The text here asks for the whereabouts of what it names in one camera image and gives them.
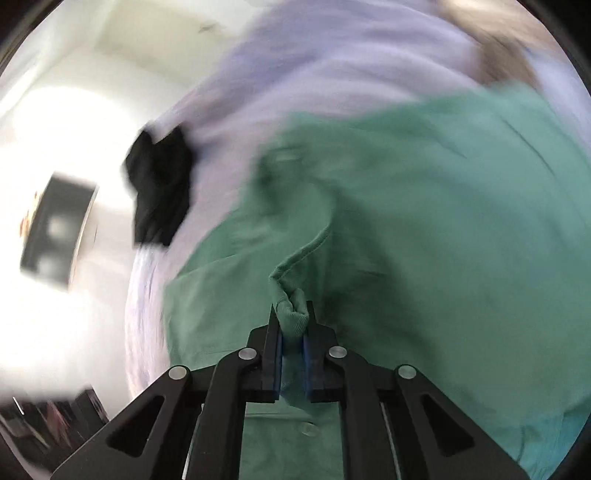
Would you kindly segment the green work shirt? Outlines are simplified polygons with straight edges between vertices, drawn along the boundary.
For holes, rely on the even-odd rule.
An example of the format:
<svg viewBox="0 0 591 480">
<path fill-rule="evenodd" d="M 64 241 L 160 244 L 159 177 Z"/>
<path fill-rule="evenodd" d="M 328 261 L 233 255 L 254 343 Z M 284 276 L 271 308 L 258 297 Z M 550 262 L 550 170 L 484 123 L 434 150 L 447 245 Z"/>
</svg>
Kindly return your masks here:
<svg viewBox="0 0 591 480">
<path fill-rule="evenodd" d="M 170 360 L 215 364 L 270 314 L 281 398 L 247 410 L 242 478 L 342 477 L 338 408 L 304 398 L 311 316 L 549 478 L 590 413 L 589 154 L 522 86 L 294 118 L 167 285 Z"/>
</svg>

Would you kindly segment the black folded garment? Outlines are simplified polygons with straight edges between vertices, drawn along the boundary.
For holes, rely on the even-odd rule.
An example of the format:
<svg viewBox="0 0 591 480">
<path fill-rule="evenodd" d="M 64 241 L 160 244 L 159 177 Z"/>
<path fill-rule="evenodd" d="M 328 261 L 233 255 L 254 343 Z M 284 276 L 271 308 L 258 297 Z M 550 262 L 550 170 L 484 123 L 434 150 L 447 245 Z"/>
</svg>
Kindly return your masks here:
<svg viewBox="0 0 591 480">
<path fill-rule="evenodd" d="M 123 167 L 135 192 L 133 241 L 168 247 L 190 207 L 190 176 L 198 154 L 180 127 L 155 141 L 143 130 Z"/>
</svg>

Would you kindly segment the lavender embossed bed cover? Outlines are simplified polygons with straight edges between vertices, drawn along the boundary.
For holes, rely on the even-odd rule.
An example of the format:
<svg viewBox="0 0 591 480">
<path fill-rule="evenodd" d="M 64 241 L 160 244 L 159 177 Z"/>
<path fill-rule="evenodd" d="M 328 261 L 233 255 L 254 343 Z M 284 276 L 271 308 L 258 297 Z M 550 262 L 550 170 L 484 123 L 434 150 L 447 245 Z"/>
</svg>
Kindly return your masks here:
<svg viewBox="0 0 591 480">
<path fill-rule="evenodd" d="M 211 76 L 144 127 L 155 141 L 180 127 L 198 159 L 190 207 L 170 246 L 137 246 L 125 312 L 132 396 L 169 364 L 161 321 L 165 285 L 228 213 L 252 157 L 288 114 L 346 117 L 483 85 L 477 42 L 442 16 L 439 2 L 283 1 L 256 21 Z M 588 142 L 590 97 L 562 53 L 562 59 L 526 58 L 538 89 Z"/>
</svg>

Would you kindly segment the beige striped garment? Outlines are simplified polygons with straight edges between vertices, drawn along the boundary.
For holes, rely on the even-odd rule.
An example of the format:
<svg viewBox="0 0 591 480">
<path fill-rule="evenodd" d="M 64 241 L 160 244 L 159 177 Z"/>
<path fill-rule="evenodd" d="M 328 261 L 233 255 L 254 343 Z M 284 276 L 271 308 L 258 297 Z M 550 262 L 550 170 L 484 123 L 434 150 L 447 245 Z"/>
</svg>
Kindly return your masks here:
<svg viewBox="0 0 591 480">
<path fill-rule="evenodd" d="M 528 53 L 562 59 L 554 37 L 520 2 L 515 0 L 444 0 L 442 16 L 478 44 L 478 81 L 483 84 L 518 81 L 540 87 Z"/>
</svg>

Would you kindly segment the wall mounted television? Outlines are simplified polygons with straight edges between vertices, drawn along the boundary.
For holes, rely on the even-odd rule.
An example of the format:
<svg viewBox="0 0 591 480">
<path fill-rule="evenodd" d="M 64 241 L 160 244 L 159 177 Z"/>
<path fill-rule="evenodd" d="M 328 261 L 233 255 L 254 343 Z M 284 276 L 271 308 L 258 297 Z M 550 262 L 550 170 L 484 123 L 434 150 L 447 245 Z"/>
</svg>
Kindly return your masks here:
<svg viewBox="0 0 591 480">
<path fill-rule="evenodd" d="M 69 288 L 96 193 L 94 184 L 59 175 L 50 177 L 24 242 L 22 273 Z"/>
</svg>

